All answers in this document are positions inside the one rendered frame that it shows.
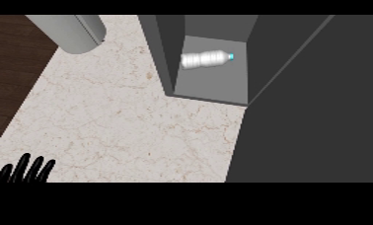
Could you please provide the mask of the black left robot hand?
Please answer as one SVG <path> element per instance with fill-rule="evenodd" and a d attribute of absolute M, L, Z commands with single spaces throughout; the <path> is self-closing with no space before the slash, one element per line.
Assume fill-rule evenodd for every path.
<path fill-rule="evenodd" d="M 25 153 L 18 161 L 18 164 L 6 164 L 0 169 L 0 184 L 38 184 L 49 180 L 50 172 L 54 168 L 56 160 L 44 162 L 44 157 L 40 156 L 31 160 L 31 154 Z"/>

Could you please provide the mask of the dark grey cabinet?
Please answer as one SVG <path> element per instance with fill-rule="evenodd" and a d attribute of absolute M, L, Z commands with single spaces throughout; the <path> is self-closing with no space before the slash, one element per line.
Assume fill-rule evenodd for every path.
<path fill-rule="evenodd" d="M 329 15 L 141 15 L 165 95 L 249 106 L 326 27 Z M 181 55 L 221 50 L 220 66 L 184 69 Z"/>

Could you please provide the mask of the clear plastic water bottle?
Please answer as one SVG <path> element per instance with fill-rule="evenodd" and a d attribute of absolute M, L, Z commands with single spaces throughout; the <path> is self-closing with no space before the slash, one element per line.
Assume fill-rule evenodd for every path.
<path fill-rule="evenodd" d="M 205 51 L 202 53 L 186 53 L 181 55 L 183 69 L 194 69 L 199 67 L 221 66 L 234 59 L 234 54 L 221 50 Z"/>

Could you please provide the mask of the dark grey cabinet door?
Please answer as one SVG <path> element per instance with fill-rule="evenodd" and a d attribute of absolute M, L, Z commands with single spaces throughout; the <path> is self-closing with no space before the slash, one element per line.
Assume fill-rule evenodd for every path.
<path fill-rule="evenodd" d="M 373 182 L 373 15 L 336 15 L 242 119 L 230 182 Z"/>

